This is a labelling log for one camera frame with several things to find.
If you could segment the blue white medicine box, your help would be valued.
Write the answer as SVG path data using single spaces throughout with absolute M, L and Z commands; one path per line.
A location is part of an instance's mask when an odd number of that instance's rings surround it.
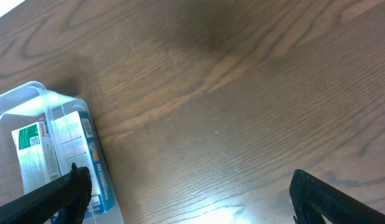
M 53 124 L 56 153 L 62 173 L 70 172 L 72 164 L 87 167 L 90 171 L 91 200 L 83 222 L 108 222 L 113 218 L 110 211 L 116 199 L 90 114 L 74 111 L 56 119 Z

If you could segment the white green Panadol box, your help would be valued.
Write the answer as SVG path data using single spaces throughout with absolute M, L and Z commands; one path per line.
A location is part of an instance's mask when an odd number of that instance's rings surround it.
M 11 134 L 21 168 L 25 194 L 62 176 L 53 140 L 45 121 L 15 129 Z

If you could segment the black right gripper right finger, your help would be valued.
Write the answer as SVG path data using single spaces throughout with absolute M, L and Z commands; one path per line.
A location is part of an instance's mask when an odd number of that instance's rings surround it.
M 357 201 L 304 170 L 294 171 L 289 194 L 294 222 L 385 223 L 385 214 Z

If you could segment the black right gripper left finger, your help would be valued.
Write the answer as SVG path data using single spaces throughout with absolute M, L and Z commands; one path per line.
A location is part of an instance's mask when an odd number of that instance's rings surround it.
M 55 223 L 80 224 L 91 191 L 89 169 L 72 164 L 68 174 L 0 206 L 0 223 L 45 223 L 57 214 Z

